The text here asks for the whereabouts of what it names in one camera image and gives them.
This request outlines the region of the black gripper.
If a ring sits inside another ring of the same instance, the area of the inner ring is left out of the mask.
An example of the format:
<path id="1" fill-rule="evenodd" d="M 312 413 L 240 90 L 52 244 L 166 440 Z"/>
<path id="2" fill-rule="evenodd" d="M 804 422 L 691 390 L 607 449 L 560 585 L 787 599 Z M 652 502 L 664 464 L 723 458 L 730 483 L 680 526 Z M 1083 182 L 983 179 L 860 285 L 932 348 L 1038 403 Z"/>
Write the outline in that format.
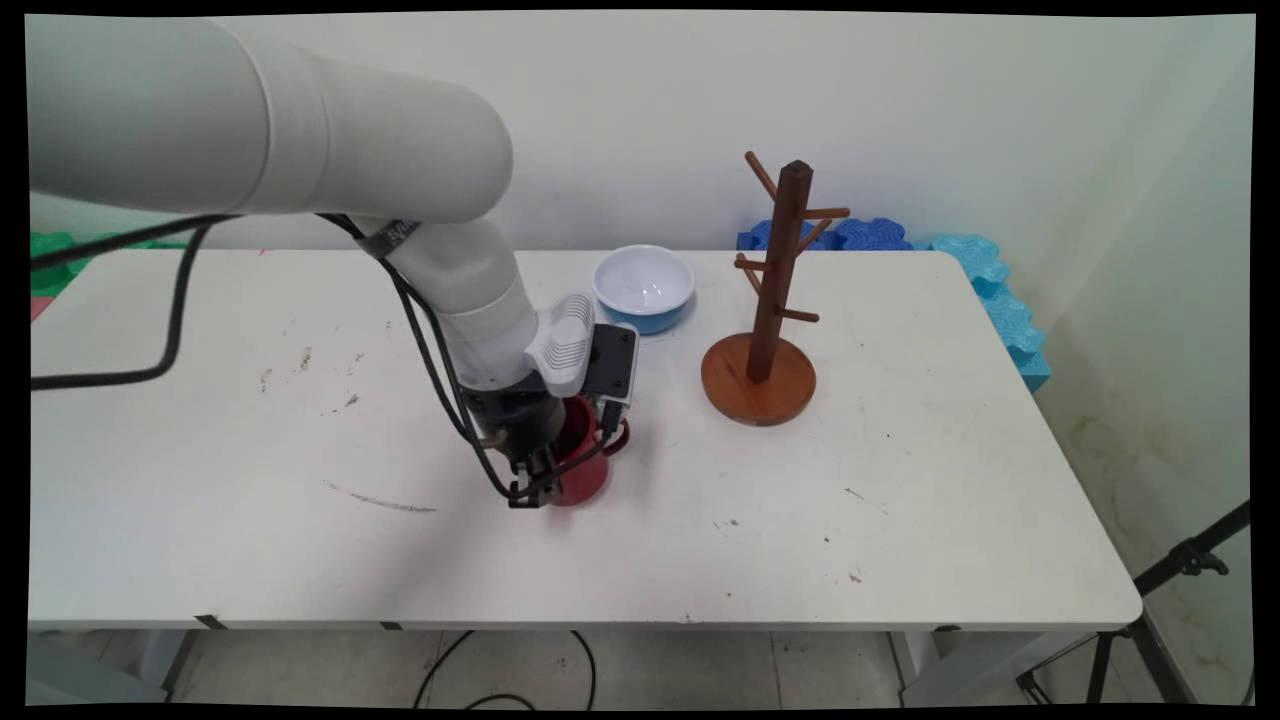
<path id="1" fill-rule="evenodd" d="M 516 470 L 507 489 L 508 507 L 541 507 L 549 498 L 548 483 L 561 475 L 556 443 L 564 425 L 564 401 L 544 384 L 489 391 L 463 387 L 461 395 L 483 437 L 503 437 L 494 448 Z"/>

